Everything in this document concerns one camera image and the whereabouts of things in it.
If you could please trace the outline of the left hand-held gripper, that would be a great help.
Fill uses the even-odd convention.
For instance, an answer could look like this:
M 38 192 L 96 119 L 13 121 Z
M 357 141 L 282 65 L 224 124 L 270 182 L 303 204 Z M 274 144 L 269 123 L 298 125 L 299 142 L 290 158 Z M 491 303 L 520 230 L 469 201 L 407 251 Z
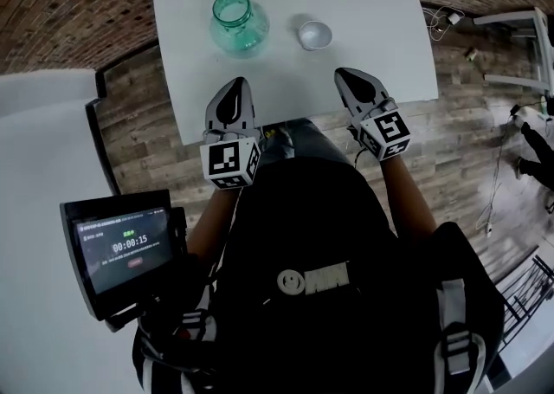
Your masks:
M 261 132 L 254 118 L 252 92 L 244 77 L 225 84 L 208 104 L 200 154 L 204 178 L 217 189 L 237 189 L 254 182 L 261 158 Z

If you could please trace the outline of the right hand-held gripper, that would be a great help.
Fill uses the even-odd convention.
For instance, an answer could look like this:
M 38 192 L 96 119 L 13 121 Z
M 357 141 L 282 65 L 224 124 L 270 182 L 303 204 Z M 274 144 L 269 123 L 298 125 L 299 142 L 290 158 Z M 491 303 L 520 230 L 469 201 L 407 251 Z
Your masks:
M 375 76 L 355 68 L 337 68 L 334 81 L 351 114 L 355 139 L 382 162 L 405 152 L 411 132 L 398 105 Z

